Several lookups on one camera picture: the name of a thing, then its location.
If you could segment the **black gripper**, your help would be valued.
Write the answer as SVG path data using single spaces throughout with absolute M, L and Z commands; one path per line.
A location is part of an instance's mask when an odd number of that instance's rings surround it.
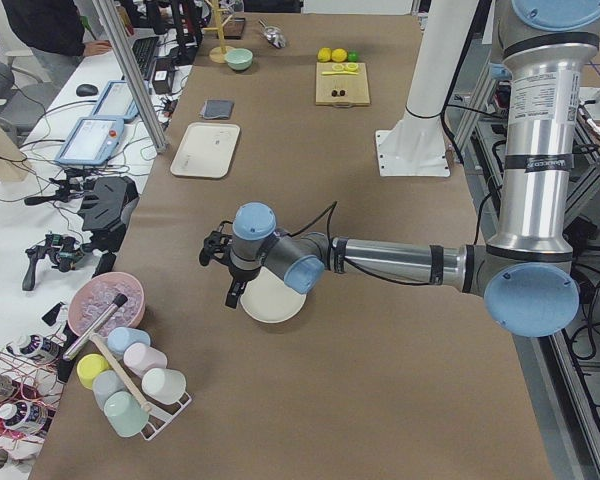
M 226 225 L 232 225 L 230 220 L 223 220 L 220 224 L 204 239 L 202 249 L 199 253 L 199 263 L 201 266 L 208 266 L 212 260 L 226 266 L 232 277 L 231 285 L 227 291 L 225 305 L 227 307 L 236 307 L 243 295 L 246 284 L 254 280 L 260 268 L 247 269 L 237 266 L 231 259 L 231 241 L 232 235 L 224 233 Z

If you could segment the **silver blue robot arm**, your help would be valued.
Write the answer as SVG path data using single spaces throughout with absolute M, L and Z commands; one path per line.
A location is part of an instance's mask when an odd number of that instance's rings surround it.
M 448 285 L 483 298 L 490 316 L 524 337 L 568 326 L 579 308 L 563 236 L 583 66 L 598 52 L 600 1 L 501 1 L 492 56 L 511 76 L 501 203 L 495 234 L 482 245 L 445 248 L 289 233 L 273 210 L 241 206 L 230 233 L 212 231 L 199 255 L 232 278 L 235 307 L 262 269 L 298 293 L 325 271 L 357 270 L 401 285 Z

